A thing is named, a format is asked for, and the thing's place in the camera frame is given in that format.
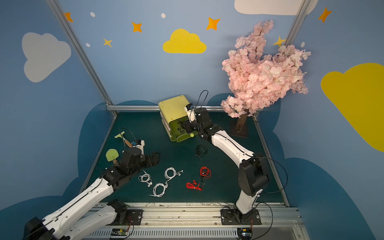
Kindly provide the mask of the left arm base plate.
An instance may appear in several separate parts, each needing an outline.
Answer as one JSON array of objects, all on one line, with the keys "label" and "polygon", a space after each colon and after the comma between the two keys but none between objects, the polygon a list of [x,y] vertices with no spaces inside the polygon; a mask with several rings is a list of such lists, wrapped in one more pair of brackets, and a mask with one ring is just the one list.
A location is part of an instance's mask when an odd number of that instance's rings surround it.
[{"label": "left arm base plate", "polygon": [[143,213],[144,211],[140,209],[124,210],[119,223],[122,226],[128,226],[129,224],[140,226],[143,219]]}]

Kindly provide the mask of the black earphones coil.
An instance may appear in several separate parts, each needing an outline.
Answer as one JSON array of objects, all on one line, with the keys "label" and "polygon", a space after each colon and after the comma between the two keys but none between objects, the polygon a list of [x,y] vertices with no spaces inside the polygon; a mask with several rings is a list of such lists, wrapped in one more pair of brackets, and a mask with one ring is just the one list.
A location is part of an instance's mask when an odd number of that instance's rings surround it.
[{"label": "black earphones coil", "polygon": [[177,131],[180,133],[180,134],[183,134],[185,132],[185,129],[183,128],[183,123],[178,121],[178,127],[177,127]]},{"label": "black earphones coil", "polygon": [[208,149],[204,145],[197,145],[196,147],[196,156],[201,160],[201,154],[206,154],[208,152]]}]

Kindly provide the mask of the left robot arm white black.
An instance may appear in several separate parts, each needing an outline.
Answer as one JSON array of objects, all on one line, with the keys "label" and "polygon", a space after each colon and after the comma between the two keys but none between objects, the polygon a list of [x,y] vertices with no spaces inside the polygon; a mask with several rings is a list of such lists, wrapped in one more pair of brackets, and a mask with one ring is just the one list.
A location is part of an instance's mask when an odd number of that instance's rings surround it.
[{"label": "left robot arm white black", "polygon": [[160,153],[143,155],[139,148],[129,148],[122,158],[102,173],[87,189],[43,219],[34,217],[25,225],[25,240],[81,240],[106,225],[133,223],[127,206],[118,201],[109,202],[98,212],[84,215],[101,200],[127,184],[145,168],[160,162]]}]

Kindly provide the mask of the green three-drawer cabinet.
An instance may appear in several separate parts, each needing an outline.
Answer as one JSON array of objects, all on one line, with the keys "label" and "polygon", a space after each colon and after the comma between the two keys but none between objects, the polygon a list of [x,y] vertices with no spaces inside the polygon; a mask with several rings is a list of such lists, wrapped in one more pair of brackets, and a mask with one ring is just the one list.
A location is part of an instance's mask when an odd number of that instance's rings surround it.
[{"label": "green three-drawer cabinet", "polygon": [[169,138],[170,138],[169,123],[171,121],[174,121],[183,117],[187,117],[185,106],[189,103],[190,102],[187,100],[187,98],[184,95],[180,95],[180,96],[159,102],[162,123]]}]

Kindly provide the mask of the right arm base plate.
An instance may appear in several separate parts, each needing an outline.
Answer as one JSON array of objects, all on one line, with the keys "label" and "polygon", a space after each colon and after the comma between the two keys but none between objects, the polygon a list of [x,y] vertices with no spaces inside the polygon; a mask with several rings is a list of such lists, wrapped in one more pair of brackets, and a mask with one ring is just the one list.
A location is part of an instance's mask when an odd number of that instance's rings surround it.
[{"label": "right arm base plate", "polygon": [[252,209],[247,214],[242,214],[237,209],[223,208],[220,210],[222,225],[261,225],[259,211]]}]

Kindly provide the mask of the green drawer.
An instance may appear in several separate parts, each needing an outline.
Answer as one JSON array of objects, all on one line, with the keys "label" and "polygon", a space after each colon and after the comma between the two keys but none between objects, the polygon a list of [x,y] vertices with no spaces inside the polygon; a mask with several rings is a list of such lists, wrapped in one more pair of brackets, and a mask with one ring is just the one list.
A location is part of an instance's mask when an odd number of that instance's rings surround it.
[{"label": "green drawer", "polygon": [[188,117],[183,117],[169,123],[170,127],[170,140],[171,142],[182,142],[189,138],[193,138],[198,135],[197,131],[188,132],[183,126],[182,123],[189,121]]}]

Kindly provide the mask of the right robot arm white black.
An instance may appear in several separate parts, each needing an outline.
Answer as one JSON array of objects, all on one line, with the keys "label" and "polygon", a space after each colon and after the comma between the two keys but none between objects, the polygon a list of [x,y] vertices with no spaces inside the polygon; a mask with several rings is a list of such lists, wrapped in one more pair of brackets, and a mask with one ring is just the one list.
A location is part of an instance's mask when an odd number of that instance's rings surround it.
[{"label": "right robot arm white black", "polygon": [[249,215],[256,199],[270,182],[268,161],[236,142],[221,126],[213,124],[206,108],[193,104],[184,107],[188,119],[182,127],[188,133],[196,131],[199,136],[222,150],[238,167],[238,184],[241,188],[235,209],[240,216]]}]

